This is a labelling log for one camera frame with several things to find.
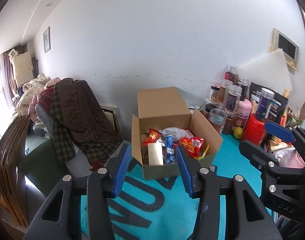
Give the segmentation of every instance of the ceiling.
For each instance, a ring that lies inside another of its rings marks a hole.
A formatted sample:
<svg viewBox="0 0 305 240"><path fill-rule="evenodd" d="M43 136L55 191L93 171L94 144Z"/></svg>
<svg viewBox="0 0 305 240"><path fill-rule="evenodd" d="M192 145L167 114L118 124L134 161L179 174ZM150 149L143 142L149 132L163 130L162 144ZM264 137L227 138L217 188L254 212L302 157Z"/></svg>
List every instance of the ceiling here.
<svg viewBox="0 0 305 240"><path fill-rule="evenodd" d="M61 1L8 0L0 12L0 54L31 40Z"/></svg>

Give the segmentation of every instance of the green plaid fabric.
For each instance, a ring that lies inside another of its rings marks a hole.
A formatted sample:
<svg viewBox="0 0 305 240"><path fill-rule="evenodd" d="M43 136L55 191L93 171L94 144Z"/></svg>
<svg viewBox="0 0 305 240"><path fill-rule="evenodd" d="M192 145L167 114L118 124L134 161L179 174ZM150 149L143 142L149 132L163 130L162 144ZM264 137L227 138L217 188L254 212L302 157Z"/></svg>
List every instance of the green plaid fabric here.
<svg viewBox="0 0 305 240"><path fill-rule="evenodd" d="M61 163L69 161L75 157L76 153L73 147L70 130L65 127L60 107L59 92L56 89L56 86L51 99L50 115L53 119L53 139L58 160ZM88 161L93 163L113 154L122 141L123 140L103 143L97 142L97 139L94 138L90 142L76 143L76 145L87 156Z"/></svg>

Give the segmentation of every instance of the black screen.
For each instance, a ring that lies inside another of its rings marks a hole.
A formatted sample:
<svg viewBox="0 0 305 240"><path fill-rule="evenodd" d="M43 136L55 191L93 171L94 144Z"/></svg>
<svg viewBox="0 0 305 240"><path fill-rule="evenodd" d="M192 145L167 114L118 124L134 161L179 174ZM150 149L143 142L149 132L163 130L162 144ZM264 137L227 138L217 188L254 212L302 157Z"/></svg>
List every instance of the black screen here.
<svg viewBox="0 0 305 240"><path fill-rule="evenodd" d="M280 34L278 48L283 49L285 53L294 59L294 56L296 55L296 47Z"/></svg>

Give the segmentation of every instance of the teal mat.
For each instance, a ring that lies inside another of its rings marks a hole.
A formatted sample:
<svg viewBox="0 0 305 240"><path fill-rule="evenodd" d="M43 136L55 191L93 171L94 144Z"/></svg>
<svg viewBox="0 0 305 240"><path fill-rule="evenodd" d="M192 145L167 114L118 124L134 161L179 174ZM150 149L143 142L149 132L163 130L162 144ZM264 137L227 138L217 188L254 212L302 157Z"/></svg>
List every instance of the teal mat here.
<svg viewBox="0 0 305 240"><path fill-rule="evenodd" d="M238 140L231 135L222 137L223 144L213 163L218 166L217 174L230 178L241 174L260 195L260 172L240 154ZM181 177L143 180L139 164L130 165L122 192L116 199L108 200L116 239L125 240L186 240L194 228L198 203L198 199L190 199L185 192ZM83 196L82 231L88 235L86 205ZM225 236L225 219L225 197L221 196L219 240Z"/></svg>

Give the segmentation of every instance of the brown curtain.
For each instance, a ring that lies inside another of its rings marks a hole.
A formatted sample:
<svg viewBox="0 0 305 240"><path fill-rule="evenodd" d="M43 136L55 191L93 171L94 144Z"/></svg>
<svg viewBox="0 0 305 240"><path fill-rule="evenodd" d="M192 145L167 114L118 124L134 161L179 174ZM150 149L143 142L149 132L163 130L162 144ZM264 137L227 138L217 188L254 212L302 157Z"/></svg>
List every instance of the brown curtain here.
<svg viewBox="0 0 305 240"><path fill-rule="evenodd" d="M15 50L18 51L19 54L23 54L27 52L27 46L17 46L15 47ZM14 72L12 68L11 61L9 60L8 53L11 50L8 50L4 53L4 66L5 66L5 73L6 73L6 82L8 84L8 90L10 93L10 96L13 98L17 94L17 84L14 79Z"/></svg>

